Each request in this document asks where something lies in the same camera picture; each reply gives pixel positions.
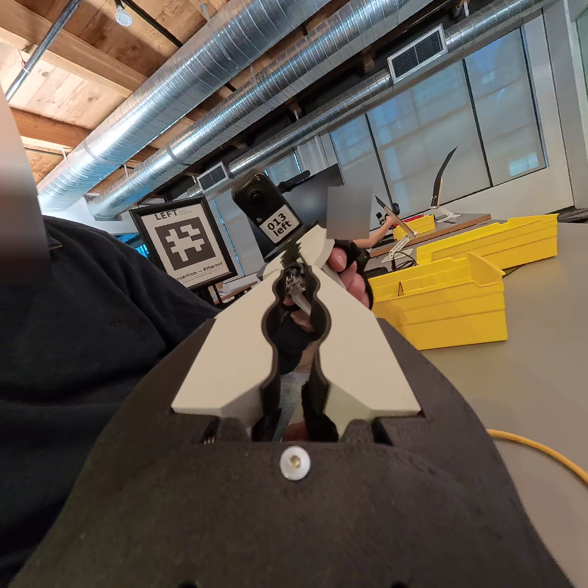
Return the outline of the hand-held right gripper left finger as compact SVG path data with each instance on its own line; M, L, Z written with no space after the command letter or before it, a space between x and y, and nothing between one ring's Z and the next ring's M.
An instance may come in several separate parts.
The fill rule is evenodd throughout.
M175 413L234 418L251 437L274 437L284 296L285 270L278 268L217 316L172 402Z

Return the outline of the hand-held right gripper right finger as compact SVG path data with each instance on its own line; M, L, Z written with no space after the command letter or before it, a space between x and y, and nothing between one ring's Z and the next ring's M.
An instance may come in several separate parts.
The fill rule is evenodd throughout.
M353 420L416 416L421 406L376 316L315 265L310 321L320 335L305 384L308 435L342 435Z

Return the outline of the yellow divided plastic bin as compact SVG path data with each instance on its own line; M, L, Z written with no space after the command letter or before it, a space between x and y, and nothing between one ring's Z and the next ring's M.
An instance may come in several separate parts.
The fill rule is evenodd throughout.
M504 271L476 254L370 279L373 313L418 350L508 339Z

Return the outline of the person's left hand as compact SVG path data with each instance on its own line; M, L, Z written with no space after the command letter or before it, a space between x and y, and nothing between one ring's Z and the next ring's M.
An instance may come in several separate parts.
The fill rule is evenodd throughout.
M368 292L368 287L358 267L357 259L350 262L347 251L339 246L334 246L327 259L327 264L341 280L346 291L371 310L373 305L371 294Z

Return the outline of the black video bar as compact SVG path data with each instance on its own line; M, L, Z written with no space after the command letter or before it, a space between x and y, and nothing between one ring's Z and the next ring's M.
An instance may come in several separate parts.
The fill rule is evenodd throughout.
M304 181L306 181L310 177L311 177L310 171L301 172L289 180L285 180L283 182L280 182L277 185L277 189L282 194L285 194L287 192L290 192L292 189L294 189L295 187L297 187L298 185L300 185L301 183L303 183Z

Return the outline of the small white air vent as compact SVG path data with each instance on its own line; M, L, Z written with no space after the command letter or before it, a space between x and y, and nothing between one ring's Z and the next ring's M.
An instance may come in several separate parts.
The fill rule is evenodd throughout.
M222 161L196 177L196 181L203 193L210 192L229 180L229 174Z

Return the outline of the large black display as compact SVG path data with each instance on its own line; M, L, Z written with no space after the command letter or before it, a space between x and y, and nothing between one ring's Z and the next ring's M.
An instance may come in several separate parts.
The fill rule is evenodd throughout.
M304 224L313 225L317 222L326 228L328 188L343 185L340 168L333 165L295 186L285 194L285 198Z

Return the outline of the tilted board on white stand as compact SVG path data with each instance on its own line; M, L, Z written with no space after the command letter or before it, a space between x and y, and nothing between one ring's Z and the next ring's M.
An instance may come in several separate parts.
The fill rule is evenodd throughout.
M375 196L376 202L380 205L382 209L390 216L394 223L398 224L405 232L405 236L396 242L396 245L389 251L386 261L394 261L394 257L396 253L400 252L404 247L408 245L408 243L416 238L415 232L408 227L406 223L404 223L392 209L390 209L383 201L381 201L377 196Z

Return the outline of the framed tag sign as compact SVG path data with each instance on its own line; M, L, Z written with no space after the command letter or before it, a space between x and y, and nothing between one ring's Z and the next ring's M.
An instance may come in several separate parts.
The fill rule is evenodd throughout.
M204 196L130 210L152 261L195 291L238 276Z

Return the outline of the curved black panel on stand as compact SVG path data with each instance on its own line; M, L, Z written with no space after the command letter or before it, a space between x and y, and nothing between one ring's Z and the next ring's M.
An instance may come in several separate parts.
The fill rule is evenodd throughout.
M441 223L441 222L449 222L452 221L453 219L458 218L460 215L455 214L449 210L447 210L446 208L444 208L440 202L440 197L442 194L442 185L443 185L443 173L445 172L445 169L448 165L448 163L450 162L452 156L454 155L455 151L457 150L457 146L454 147L452 149L452 151L450 151L445 160L443 161L443 164L441 165L434 184L433 184L433 190L432 190L432 199L431 199L431 203L430 203L430 210L433 212L433 217L435 218L435 221Z

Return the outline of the wooden desk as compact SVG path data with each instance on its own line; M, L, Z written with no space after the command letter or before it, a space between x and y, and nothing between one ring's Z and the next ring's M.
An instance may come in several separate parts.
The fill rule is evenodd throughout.
M464 231L479 224L489 223L492 221L492 216L488 213L483 214L461 214L456 218L449 219L443 222L435 220L435 228L430 231L419 229L418 224L413 227L416 237L408 241L406 247L408 249L421 246L423 243L432 242L440 238L447 237L459 231Z

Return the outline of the large white air vent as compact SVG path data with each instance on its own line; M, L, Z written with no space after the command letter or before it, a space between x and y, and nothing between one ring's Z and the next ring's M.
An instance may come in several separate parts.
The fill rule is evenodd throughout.
M440 24L387 58L392 83L401 82L447 53L445 29Z

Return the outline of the grey ceiling pipe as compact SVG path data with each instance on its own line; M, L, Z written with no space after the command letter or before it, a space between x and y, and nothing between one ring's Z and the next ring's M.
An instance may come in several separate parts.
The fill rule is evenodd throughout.
M63 30L71 16L77 10L80 3L81 1L70 1L65 6L59 18L51 25L48 32L45 34L39 45L35 48L29 59L23 63L18 75L5 92L7 102L10 102L13 96L17 93L25 79L30 75L36 64L40 61L40 58L49 49L59 33Z

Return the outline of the narrow silver ventilation duct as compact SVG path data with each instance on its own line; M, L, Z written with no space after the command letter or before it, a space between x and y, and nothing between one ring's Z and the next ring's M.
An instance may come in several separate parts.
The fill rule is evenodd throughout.
M475 41L486 40L489 34L507 25L520 24L523 18L535 13L549 1L493 1L470 16L466 16L448 29L442 25L423 33L415 44L429 45L429 37L439 40L440 50L425 58L422 63L403 74L381 68L371 77L363 77L358 85L323 104L306 116L285 127L280 132L261 135L264 142L256 143L250 150L226 165L227 174L236 178L242 173L274 158L290 146L303 141L306 136L322 132L336 118L356 112L364 104L371 104L377 96L388 92L397 82L411 77L417 69L435 62L446 54L469 48ZM367 49L368 40L379 40L376 33L390 34L392 24L398 24L398 32L392 40L398 40L410 28L422 24L430 15L449 5L449 1L435 1L439 6L422 8L402 24L401 11L410 1L351 1L329 17L310 33L305 40L280 56L255 77L255 81L235 92L204 117L197 120L164 148L140 164L128 179L109 187L91 202L89 208L96 219L110 219L128 210L157 188L177 176L200 166L202 159L211 153L219 153L228 143L250 130L261 130L270 122L269 130L277 130L274 123L279 114L285 114L286 106L305 93L307 87L318 82L334 81L341 73L344 62Z

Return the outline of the wide silver ventilation duct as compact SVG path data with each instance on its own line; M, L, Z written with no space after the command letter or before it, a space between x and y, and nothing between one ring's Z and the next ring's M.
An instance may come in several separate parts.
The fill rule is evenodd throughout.
M326 1L230 1L38 185L60 212L247 69ZM348 1L91 203L113 217L379 40L429 1Z

